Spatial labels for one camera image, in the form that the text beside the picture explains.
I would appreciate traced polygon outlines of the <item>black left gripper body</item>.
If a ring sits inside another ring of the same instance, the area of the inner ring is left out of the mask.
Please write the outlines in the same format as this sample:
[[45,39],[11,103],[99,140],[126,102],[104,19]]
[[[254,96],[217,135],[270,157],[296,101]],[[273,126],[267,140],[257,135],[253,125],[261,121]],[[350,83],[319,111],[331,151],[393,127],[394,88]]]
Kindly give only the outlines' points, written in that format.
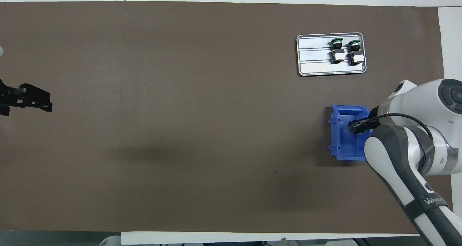
[[18,107],[19,89],[5,85],[0,80],[0,106],[1,107]]

